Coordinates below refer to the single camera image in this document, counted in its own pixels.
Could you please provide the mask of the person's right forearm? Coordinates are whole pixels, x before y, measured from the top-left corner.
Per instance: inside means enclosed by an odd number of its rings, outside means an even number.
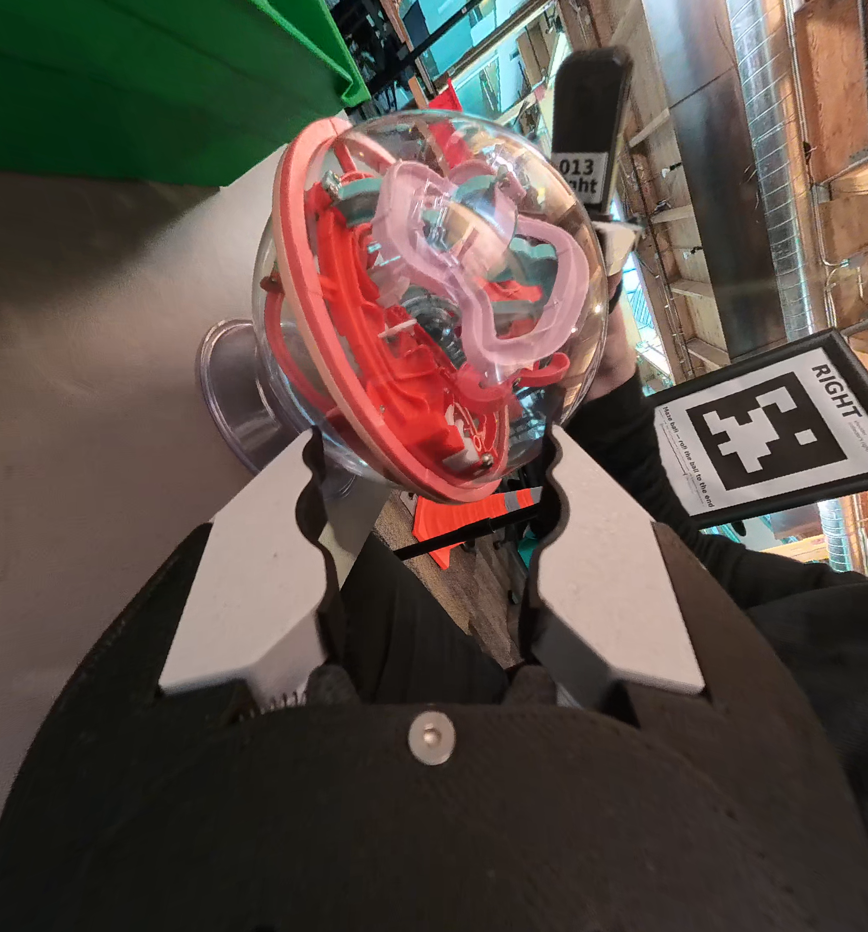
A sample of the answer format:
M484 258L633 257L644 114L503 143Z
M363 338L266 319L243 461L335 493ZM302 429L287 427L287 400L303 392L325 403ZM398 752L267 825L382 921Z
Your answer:
M663 466L654 414L638 376L585 402L569 437L603 467L656 522L671 529L722 589L748 612L794 617L806 610L840 632L868 635L868 579L820 563L800 563L698 531Z

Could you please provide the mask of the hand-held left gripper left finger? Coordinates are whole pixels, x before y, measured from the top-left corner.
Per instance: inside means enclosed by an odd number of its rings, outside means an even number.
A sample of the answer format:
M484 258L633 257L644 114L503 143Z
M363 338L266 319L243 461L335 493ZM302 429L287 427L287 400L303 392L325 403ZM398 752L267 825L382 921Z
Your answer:
M332 601L389 488L356 478L327 501L315 433L303 433L215 514L160 674L178 695L246 685L260 709L303 698L311 671L342 648Z

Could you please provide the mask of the green plastic bin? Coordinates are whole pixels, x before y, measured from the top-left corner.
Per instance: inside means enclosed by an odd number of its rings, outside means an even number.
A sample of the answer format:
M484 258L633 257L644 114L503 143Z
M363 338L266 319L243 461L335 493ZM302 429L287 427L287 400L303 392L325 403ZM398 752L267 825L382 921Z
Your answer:
M0 171L227 185L367 99L324 2L0 1Z

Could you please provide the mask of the clear red maze ball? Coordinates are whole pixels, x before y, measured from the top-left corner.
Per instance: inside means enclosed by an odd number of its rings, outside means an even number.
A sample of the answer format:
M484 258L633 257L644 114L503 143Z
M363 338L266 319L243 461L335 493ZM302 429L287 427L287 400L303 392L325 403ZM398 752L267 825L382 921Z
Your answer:
M541 452L597 374L603 246L541 150L446 110L306 126L277 164L257 351L348 472L470 504Z

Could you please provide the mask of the orange reflective safety vest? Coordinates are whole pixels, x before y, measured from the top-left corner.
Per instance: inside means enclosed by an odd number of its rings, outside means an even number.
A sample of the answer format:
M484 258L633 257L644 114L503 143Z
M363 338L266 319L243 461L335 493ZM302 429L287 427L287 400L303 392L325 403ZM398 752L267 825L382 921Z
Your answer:
M416 542L428 546L468 526L487 519L503 518L526 507L535 506L543 494L541 486L496 492L484 499L462 504L443 504L416 497L413 505L412 534Z

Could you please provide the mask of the person's right hand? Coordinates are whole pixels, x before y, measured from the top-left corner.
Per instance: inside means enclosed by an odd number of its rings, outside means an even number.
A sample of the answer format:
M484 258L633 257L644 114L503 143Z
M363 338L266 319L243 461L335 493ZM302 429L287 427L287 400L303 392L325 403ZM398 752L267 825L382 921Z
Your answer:
M637 352L626 332L625 317L619 303L622 294L622 276L611 276L609 287L609 316L604 347L585 401L594 402L617 390L637 373Z

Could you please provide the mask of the clear plastic ball stand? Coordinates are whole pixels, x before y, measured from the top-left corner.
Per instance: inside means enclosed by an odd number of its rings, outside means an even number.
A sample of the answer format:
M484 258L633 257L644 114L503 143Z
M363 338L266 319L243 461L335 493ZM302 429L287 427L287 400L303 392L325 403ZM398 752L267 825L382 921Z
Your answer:
M371 483L390 495L396 485L371 468L360 438L323 386L301 390L280 367L255 320L223 320L205 335L196 371L212 420L235 457L259 474L302 433L322 432L326 499Z

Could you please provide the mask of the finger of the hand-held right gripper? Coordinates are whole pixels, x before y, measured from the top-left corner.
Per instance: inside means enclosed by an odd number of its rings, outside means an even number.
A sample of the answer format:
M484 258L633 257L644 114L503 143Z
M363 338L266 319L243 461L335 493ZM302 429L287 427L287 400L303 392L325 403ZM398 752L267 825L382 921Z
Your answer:
M593 219L592 228L603 251L608 289L616 292L626 261L636 249L643 229L637 224L610 218Z

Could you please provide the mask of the silver ventilation duct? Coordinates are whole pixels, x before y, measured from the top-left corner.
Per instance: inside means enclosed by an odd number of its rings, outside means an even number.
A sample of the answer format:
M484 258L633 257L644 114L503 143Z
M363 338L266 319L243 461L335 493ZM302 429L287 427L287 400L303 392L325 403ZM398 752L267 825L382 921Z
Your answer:
M789 341L825 321L786 2L726 2L760 202Z

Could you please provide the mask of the framed black white marker sign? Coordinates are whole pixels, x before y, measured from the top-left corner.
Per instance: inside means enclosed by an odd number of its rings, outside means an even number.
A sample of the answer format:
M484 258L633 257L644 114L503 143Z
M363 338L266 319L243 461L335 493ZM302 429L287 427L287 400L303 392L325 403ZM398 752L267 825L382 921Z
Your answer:
M834 329L651 395L698 530L868 491L868 371Z

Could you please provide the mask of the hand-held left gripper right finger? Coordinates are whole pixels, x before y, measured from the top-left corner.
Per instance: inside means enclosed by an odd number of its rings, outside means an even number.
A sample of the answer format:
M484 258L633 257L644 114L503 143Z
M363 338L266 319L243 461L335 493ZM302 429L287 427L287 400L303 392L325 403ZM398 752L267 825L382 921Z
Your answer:
M536 548L531 652L557 703L599 709L617 685L683 696L705 689L648 511L554 426L542 504L556 528Z

